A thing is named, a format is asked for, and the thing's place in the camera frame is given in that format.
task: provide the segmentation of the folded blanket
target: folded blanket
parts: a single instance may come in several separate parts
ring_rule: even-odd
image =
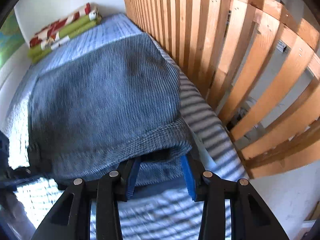
[[[42,58],[44,58],[46,55],[48,55],[51,51],[59,48],[62,44],[65,44],[66,42],[70,41],[74,37],[80,35],[81,33],[84,33],[85,31],[93,28],[95,25],[99,24],[101,21],[101,16],[98,16],[96,20],[89,21],[88,23],[82,25],[77,30],[71,32],[69,35],[64,36],[61,40],[56,41],[53,43],[50,47],[41,50],[41,52],[35,56],[32,57],[32,63],[35,64]]]
[[[39,55],[43,50],[49,48],[55,41],[62,39],[68,34],[76,31],[83,25],[87,24],[88,22],[97,19],[97,17],[98,17],[98,11],[95,8],[88,15],[82,16],[75,22],[62,27],[58,32],[56,32],[55,34],[52,34],[47,40],[44,40],[40,44],[30,48],[28,51],[28,57],[33,58]]]
[[[178,69],[146,33],[40,73],[28,104],[30,164],[56,181],[97,179],[143,155],[137,184],[182,176],[193,138],[180,116]]]
[[[71,22],[76,21],[81,16],[89,14],[91,11],[90,3],[85,4],[84,6],[80,7],[76,11],[74,11],[72,14],[68,15],[67,17],[63,19],[59,19],[46,27],[42,28],[41,31],[35,34],[35,36],[30,40],[29,45],[30,47],[34,47],[37,44],[41,43],[41,41],[47,40],[50,35],[56,33],[60,28],[62,28],[65,25],[70,24]]]

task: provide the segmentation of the bed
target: bed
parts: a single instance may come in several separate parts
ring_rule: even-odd
[[[28,166],[27,104],[37,73],[45,65],[62,65],[109,42],[139,33],[141,30],[127,16],[115,14],[104,18],[100,25],[30,67],[14,95],[3,127],[10,139],[9,165],[12,168]],[[176,65],[159,44],[156,41],[154,43],[165,60]],[[202,150],[214,161],[212,171],[223,179],[237,181],[239,178],[247,178],[248,175],[221,121],[182,71],[180,105],[180,112],[202,145]],[[119,203],[124,239],[197,239],[203,203],[191,200],[183,179],[175,180],[171,185],[158,186],[159,192],[156,196],[142,193],[138,199]],[[35,183],[19,187],[15,194],[23,203],[30,221],[37,227],[62,191],[58,190],[54,180],[41,178]],[[92,206],[91,239],[95,239],[95,205]],[[226,201],[226,239],[230,237],[230,204]]]

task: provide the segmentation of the blue ribbed fabric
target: blue ribbed fabric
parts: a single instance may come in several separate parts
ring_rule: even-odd
[[[193,143],[179,92],[178,69],[146,33],[43,69],[28,105],[30,164],[39,153],[55,180],[92,180],[143,155],[137,185],[179,177]]]

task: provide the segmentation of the wooden railing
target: wooden railing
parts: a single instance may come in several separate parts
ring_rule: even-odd
[[[265,134],[238,154],[251,177],[288,171],[320,158],[320,59],[315,53],[319,33],[307,21],[297,24],[274,0],[124,2],[128,17],[158,41],[214,110],[229,91],[218,115],[224,124],[246,101],[282,40],[291,50],[281,70],[230,131],[230,138],[235,142],[266,117],[308,67],[315,76],[308,87]]]

